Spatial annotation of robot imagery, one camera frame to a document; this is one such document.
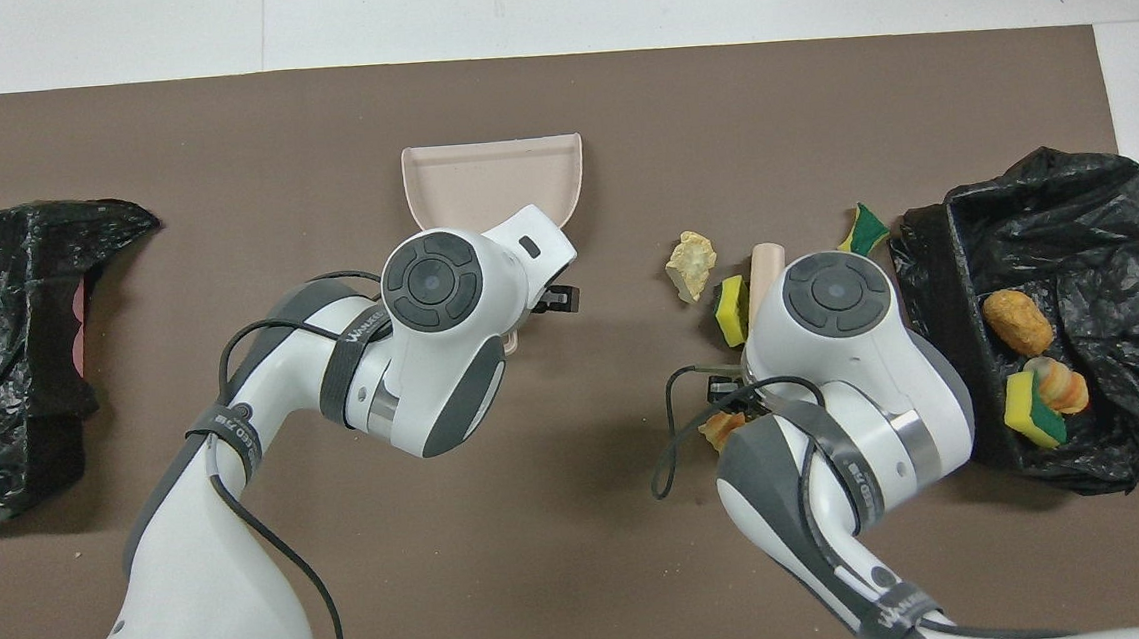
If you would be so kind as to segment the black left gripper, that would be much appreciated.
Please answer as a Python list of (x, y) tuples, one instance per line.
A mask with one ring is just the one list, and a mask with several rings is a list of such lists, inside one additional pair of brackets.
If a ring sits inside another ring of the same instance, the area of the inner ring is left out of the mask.
[(540, 300), (532, 308), (533, 314), (555, 313), (570, 314), (577, 313), (580, 305), (580, 290), (575, 286), (554, 284), (544, 286), (541, 290)]

